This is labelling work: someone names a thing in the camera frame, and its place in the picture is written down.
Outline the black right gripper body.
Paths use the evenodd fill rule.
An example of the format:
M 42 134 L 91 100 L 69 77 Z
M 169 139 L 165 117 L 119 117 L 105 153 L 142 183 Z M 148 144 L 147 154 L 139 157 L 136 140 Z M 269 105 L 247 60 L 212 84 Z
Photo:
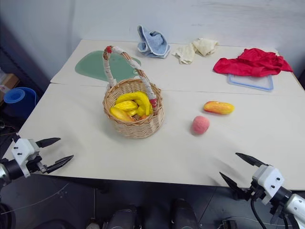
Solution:
M 237 186 L 235 182 L 233 182 L 233 198 L 235 200 L 246 200 L 254 199 L 255 201 L 260 199 L 263 199 L 265 197 L 264 189 L 258 185 L 257 181 L 252 181 L 251 186 L 249 188 L 240 188 Z

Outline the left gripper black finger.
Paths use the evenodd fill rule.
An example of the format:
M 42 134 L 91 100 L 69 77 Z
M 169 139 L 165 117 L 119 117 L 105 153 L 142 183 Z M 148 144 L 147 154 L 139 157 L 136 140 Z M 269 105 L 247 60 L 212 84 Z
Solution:
M 72 158 L 74 157 L 74 155 L 71 156 L 67 156 L 67 157 L 63 157 L 59 160 L 57 160 L 53 165 L 48 166 L 46 168 L 46 172 L 49 174 L 61 167 L 63 167 L 64 165 L 66 165 Z
M 36 144 L 39 148 L 45 148 L 60 140 L 61 140 L 61 138 L 59 138 L 59 137 L 53 137 L 53 138 L 47 138 L 47 139 L 42 139 L 40 141 L 37 141 Z

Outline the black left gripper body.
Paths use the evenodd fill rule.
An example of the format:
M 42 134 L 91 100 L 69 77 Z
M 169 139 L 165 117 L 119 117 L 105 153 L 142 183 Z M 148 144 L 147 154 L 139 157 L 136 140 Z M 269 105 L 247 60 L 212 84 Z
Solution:
M 26 167 L 30 174 L 34 172 L 47 173 L 47 166 L 42 164 L 42 157 L 37 155 L 34 159 L 27 162 Z

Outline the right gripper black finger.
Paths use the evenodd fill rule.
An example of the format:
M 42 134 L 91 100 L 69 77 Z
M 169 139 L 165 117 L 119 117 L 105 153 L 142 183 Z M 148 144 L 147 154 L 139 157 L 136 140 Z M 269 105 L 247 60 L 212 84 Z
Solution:
M 227 185 L 236 193 L 242 193 L 242 189 L 239 188 L 237 186 L 237 183 L 234 182 L 232 179 L 230 179 L 228 176 L 226 176 L 225 174 L 219 172 L 219 174 L 221 175 L 221 177 L 225 180 L 225 182 L 227 183 Z
M 268 164 L 256 159 L 253 156 L 249 156 L 243 153 L 235 153 L 237 156 L 239 156 L 242 160 L 244 160 L 245 162 L 247 162 L 248 164 L 252 165 L 252 166 L 256 166 L 256 167 L 260 167 L 262 165 L 264 166 L 269 166 Z

